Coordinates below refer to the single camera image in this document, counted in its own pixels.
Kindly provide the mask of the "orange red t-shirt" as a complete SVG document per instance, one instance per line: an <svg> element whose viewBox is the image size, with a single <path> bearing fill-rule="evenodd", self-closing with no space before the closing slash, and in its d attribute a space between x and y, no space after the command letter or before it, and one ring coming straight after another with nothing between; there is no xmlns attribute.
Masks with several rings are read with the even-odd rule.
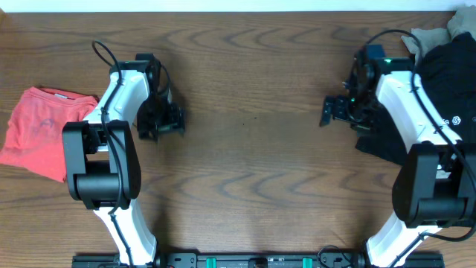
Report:
<svg viewBox="0 0 476 268"><path fill-rule="evenodd" d="M13 109L1 149L1 163L64 182L62 129L82 121L98 104L92 95L31 87Z"/></svg>

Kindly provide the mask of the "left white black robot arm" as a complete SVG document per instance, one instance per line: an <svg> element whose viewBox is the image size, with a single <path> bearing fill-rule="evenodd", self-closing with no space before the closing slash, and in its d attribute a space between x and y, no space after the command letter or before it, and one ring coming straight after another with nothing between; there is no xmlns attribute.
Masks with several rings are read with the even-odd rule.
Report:
<svg viewBox="0 0 476 268"><path fill-rule="evenodd" d="M99 104L62 129L69 193L103 221L118 248L116 255L75 256L73 267L161 265L138 201L142 172L132 128L153 141L184 133L184 109L173 101L170 85L160 84L165 70L153 54L114 64Z"/></svg>

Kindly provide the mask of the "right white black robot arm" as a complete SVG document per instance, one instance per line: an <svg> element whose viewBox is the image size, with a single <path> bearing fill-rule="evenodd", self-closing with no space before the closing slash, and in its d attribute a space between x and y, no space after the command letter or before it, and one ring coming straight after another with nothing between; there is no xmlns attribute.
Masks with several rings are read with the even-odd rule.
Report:
<svg viewBox="0 0 476 268"><path fill-rule="evenodd" d="M441 267L439 255L418 258L414 250L428 238L459 243L475 235L475 145L444 124L408 58L357 54L344 87L346 96L324 99L320 125L339 120L375 133L383 109L406 152L393 212L353 266Z"/></svg>

